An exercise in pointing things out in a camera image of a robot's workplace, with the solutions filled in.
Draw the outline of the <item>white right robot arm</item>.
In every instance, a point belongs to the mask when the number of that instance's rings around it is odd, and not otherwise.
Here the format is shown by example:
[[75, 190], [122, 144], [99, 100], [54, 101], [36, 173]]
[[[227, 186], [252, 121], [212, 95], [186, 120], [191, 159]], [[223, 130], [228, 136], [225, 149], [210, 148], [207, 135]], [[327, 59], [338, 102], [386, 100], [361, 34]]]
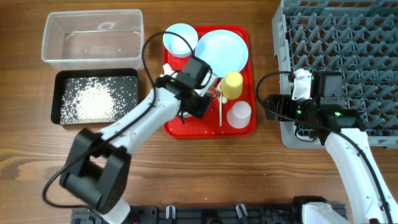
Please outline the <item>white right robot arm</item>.
[[286, 71], [291, 95], [258, 102], [269, 120], [291, 121], [313, 130], [333, 159], [355, 223], [397, 223], [394, 200], [374, 160], [361, 113], [344, 107], [340, 72]]

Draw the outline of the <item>light blue small bowl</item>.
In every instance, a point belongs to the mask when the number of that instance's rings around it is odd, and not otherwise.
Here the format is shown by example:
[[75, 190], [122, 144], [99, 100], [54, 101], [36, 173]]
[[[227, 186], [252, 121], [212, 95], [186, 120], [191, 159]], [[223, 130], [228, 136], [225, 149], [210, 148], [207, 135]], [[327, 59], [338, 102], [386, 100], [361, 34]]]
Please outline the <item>light blue small bowl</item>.
[[[192, 26], [184, 23], [178, 23], [171, 25], [167, 29], [167, 32], [173, 32], [182, 36], [189, 43], [192, 50], [195, 50], [195, 47], [198, 43], [198, 33]], [[184, 40], [175, 35], [164, 34], [163, 44], [167, 51], [174, 57], [185, 58], [192, 54]]]

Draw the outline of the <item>white tissue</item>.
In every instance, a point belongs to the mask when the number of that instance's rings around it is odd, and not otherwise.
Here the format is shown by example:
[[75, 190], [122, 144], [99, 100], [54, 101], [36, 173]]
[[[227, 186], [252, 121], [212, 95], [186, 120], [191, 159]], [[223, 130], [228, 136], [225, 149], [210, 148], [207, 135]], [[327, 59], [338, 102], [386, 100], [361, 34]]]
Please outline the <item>white tissue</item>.
[[168, 63], [163, 65], [163, 70], [164, 70], [164, 75], [171, 75], [174, 72], [172, 70], [172, 67]]

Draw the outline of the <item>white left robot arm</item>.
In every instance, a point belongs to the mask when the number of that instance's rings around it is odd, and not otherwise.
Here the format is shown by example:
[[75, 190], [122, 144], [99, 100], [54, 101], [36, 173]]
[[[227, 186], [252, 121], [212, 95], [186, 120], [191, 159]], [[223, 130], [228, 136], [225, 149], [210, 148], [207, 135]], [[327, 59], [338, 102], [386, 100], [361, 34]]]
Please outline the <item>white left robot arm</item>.
[[183, 70], [162, 75], [150, 93], [119, 121], [97, 133], [75, 137], [60, 185], [84, 201], [105, 223], [129, 223], [131, 206], [122, 198], [132, 155], [164, 123], [188, 113], [201, 119], [211, 103], [207, 92], [217, 76], [192, 56]]

